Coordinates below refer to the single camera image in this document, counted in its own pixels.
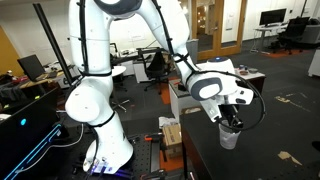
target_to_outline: computer monitor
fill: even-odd
[[[31,81],[38,81],[37,78],[45,73],[38,57],[34,54],[18,59],[18,63]]]
[[[55,88],[0,121],[0,179],[13,179],[16,170],[30,166],[32,158],[37,160],[35,153],[42,152],[40,148],[48,144],[42,140],[59,120],[57,97]]]
[[[263,11],[260,16],[259,25],[268,26],[272,23],[281,23],[284,21],[287,9],[277,9],[271,11]]]

